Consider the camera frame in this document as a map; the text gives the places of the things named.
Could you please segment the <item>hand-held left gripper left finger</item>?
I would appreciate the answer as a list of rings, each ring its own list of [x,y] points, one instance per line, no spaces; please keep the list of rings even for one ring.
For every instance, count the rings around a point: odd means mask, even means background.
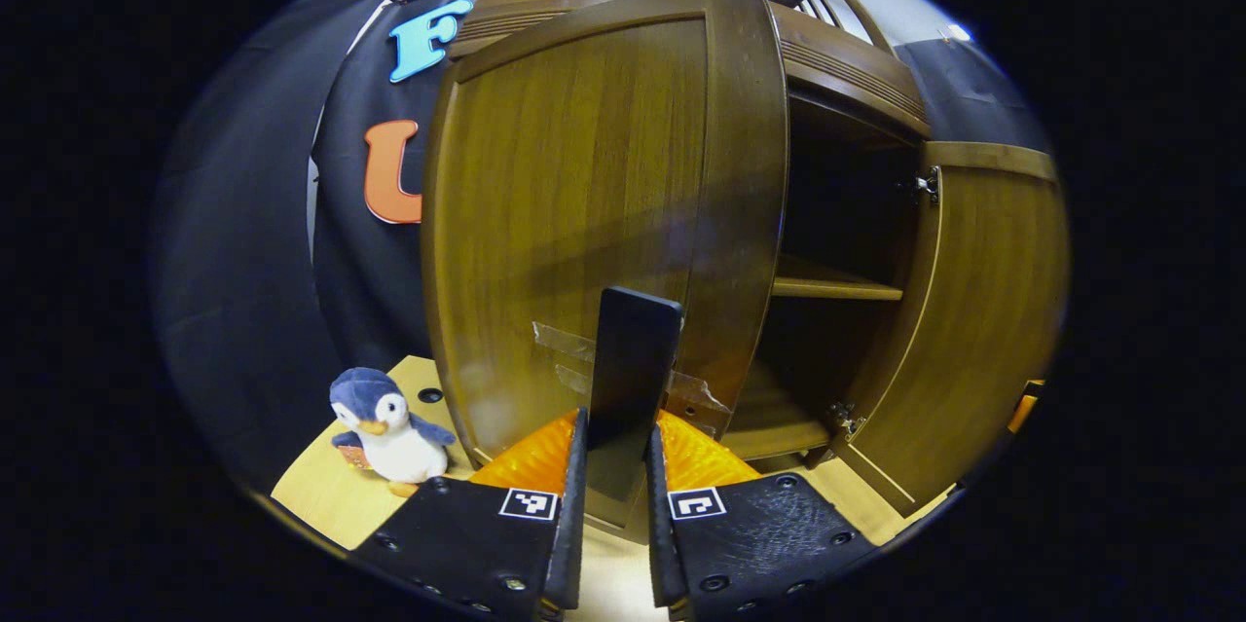
[[[434,477],[350,556],[472,621],[561,621],[579,606],[589,415],[574,410],[564,489]]]

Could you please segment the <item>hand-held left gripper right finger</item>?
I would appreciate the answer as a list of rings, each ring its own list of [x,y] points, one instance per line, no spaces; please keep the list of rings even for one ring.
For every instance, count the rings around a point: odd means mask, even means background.
[[[659,411],[645,449],[650,595],[672,621],[810,621],[878,556],[805,477],[761,476]]]

